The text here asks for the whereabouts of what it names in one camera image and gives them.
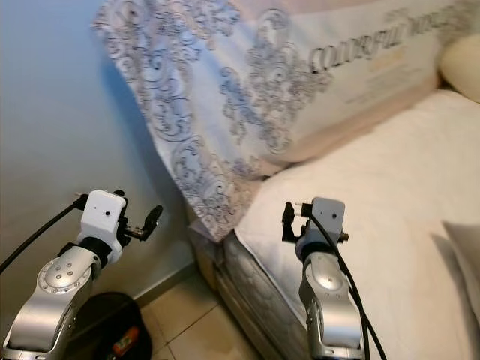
baseboard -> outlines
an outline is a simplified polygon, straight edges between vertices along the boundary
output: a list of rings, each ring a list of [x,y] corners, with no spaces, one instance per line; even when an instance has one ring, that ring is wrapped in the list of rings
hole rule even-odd
[[[171,289],[176,284],[182,282],[183,280],[189,278],[197,272],[197,264],[195,262],[191,262],[180,270],[174,271],[166,278],[159,280],[157,283],[154,283],[148,289],[135,296],[134,300],[136,301],[138,306],[143,307],[149,302],[155,300],[158,296],[165,293],[168,289]]]

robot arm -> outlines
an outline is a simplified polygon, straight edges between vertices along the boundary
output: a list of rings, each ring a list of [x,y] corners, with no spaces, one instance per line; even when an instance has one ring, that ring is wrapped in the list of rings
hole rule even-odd
[[[142,229],[127,227],[123,192],[88,195],[77,243],[66,245],[39,272],[35,290],[17,314],[3,346],[5,360],[61,359],[75,316],[89,298],[101,269],[116,262],[128,236],[146,238],[157,226],[162,208],[151,211]]]
[[[301,215],[313,215],[337,244],[348,239],[343,233],[345,205],[330,199],[315,198],[303,204]],[[295,217],[291,203],[283,213],[283,240],[295,242],[295,252],[303,263],[298,294],[307,312],[307,336],[312,359],[364,359],[361,347],[362,321],[349,297],[349,282],[338,258],[319,228],[309,220],[301,236],[292,231]]]

bed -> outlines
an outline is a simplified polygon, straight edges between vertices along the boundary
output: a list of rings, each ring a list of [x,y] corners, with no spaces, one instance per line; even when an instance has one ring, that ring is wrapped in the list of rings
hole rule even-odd
[[[100,9],[94,29],[184,195],[200,271],[265,359],[308,359],[302,264],[281,242],[281,215],[314,197],[346,204],[340,252],[389,359],[480,357],[470,278],[443,224],[479,223],[480,104],[438,89],[437,72],[478,10],[471,0]]]

white pillow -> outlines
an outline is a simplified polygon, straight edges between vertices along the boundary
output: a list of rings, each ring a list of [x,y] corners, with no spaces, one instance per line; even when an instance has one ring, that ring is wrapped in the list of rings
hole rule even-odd
[[[480,225],[444,223],[443,226],[454,244],[455,255],[465,277],[470,304],[480,324]]]
[[[480,34],[449,46],[440,60],[440,71],[459,92],[480,103]]]

beige floor tile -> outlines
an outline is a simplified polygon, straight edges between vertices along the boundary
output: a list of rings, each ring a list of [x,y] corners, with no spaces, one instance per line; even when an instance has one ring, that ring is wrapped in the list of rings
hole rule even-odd
[[[218,305],[169,343],[176,360],[260,359],[229,313]]]
[[[183,332],[217,304],[199,274],[174,286],[151,302],[160,330],[167,341]]]
[[[168,346],[164,346],[157,353],[154,353],[151,360],[175,360]]]
[[[140,310],[142,312],[143,322],[145,323],[145,327],[148,330],[151,338],[151,353],[157,353],[162,347],[164,347],[167,342],[165,341],[165,337],[161,333],[160,326],[157,324],[157,319],[155,318],[155,314],[152,310],[152,306],[150,304],[142,307]]]

